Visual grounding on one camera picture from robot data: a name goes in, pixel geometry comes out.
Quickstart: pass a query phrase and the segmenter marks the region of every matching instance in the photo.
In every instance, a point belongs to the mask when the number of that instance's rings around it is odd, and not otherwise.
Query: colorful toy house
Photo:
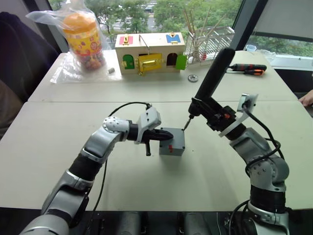
[[[119,34],[115,51],[122,74],[179,72],[186,67],[181,33]]]

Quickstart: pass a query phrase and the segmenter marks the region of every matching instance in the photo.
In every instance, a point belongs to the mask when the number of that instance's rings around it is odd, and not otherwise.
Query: white panel
[[[0,12],[2,11],[17,15],[25,25],[27,25],[35,33],[43,37],[39,29],[37,28],[36,23],[25,17],[25,15],[29,13],[29,11],[22,0],[0,1]]]
[[[313,0],[269,0],[254,31],[313,38]]]

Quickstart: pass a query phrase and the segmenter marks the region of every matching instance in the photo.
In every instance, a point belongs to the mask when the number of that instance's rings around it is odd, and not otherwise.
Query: plastic bag
[[[121,80],[122,75],[117,63],[117,58],[115,60],[113,59],[114,56],[116,57],[115,51],[106,50],[103,51],[103,55],[106,59],[105,65],[97,70],[88,71],[78,66],[77,63],[79,62],[68,52],[60,66],[56,69],[50,82],[89,83]]]
[[[257,50],[259,51],[264,57],[269,61],[272,62],[276,58],[276,53],[275,52],[270,52],[268,50]]]
[[[26,17],[37,23],[57,26],[66,38],[74,59],[80,62],[74,63],[76,66],[95,70],[104,65],[102,50],[111,48],[95,14],[86,8],[84,0],[68,0],[58,11],[33,11]]]

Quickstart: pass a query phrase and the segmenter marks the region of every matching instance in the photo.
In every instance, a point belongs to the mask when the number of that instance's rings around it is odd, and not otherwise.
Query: person's hand
[[[301,97],[299,101],[304,107],[313,104],[313,90],[309,91],[305,96]]]

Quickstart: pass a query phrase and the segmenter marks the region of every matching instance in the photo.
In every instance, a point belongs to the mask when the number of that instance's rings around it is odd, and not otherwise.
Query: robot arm
[[[103,125],[87,140],[78,157],[67,169],[46,198],[42,215],[35,218],[21,232],[22,235],[66,235],[77,225],[86,209],[88,194],[94,178],[118,141],[131,140],[146,144],[150,155],[149,140],[169,140],[173,135],[154,129],[161,124],[160,114],[150,107],[137,124],[129,120],[107,117]]]
[[[232,148],[247,164],[246,172],[251,182],[248,203],[251,216],[248,221],[251,223],[246,226],[247,234],[289,235],[284,183],[289,174],[288,165],[274,154],[275,151],[271,150],[263,137],[252,128],[246,128],[242,124],[242,121],[248,117],[247,109],[252,111],[256,96],[243,95],[237,109],[244,113],[241,118],[236,118],[234,110],[228,106],[222,107],[212,98],[234,54],[233,49],[225,48],[214,60],[196,96],[192,98],[188,110],[189,121],[185,129],[195,116],[204,116],[207,119],[207,125],[214,131],[220,131],[220,136],[226,136]]]

